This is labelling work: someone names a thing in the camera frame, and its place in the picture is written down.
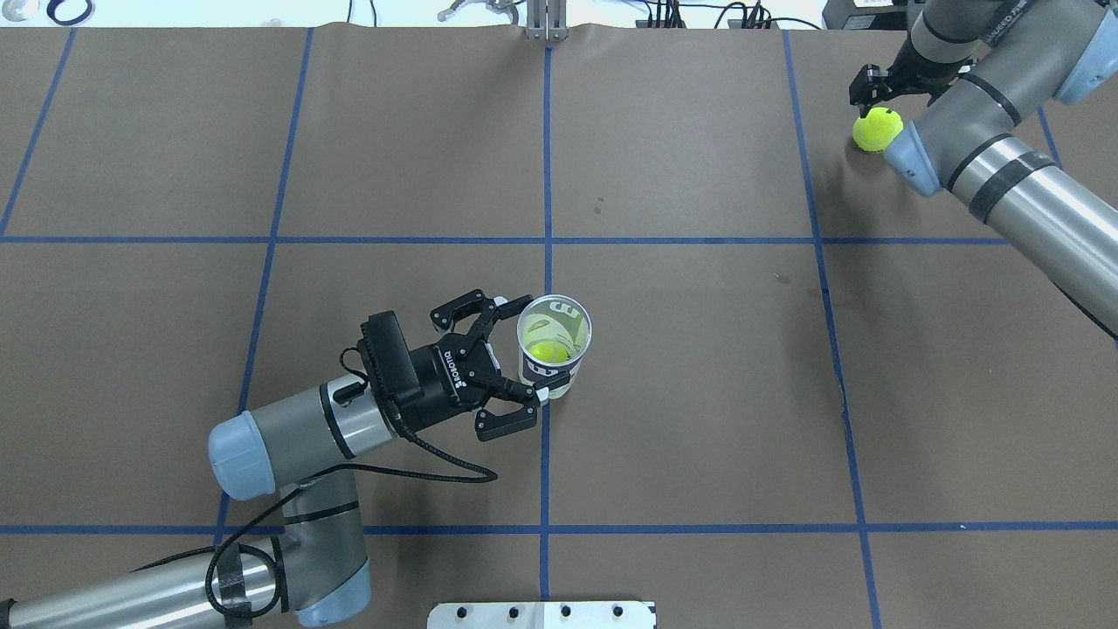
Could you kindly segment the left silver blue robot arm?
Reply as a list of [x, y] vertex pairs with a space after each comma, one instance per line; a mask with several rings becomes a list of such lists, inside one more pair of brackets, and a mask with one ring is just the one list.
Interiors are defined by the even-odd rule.
[[280, 402], [241, 411], [209, 433], [209, 461], [233, 501], [276, 496], [221, 542], [87, 588], [3, 601], [4, 628], [249, 628], [292, 613], [339, 625], [371, 600], [357, 473], [487, 483], [496, 471], [421, 438], [471, 414], [480, 441], [536, 426], [567, 368], [539, 381], [503, 374], [490, 343], [499, 322], [538, 304], [468, 290], [432, 309], [439, 339], [408, 347], [395, 312], [371, 315], [349, 349], [361, 366]]

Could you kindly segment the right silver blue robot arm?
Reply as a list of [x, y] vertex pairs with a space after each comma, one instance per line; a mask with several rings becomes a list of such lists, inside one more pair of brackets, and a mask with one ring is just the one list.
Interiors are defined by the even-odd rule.
[[1117, 215], [1014, 135], [1046, 102], [1074, 105], [1115, 74], [1114, 1], [927, 1], [888, 68], [849, 86], [862, 116], [925, 94], [884, 150], [918, 194], [950, 192], [1114, 337]]

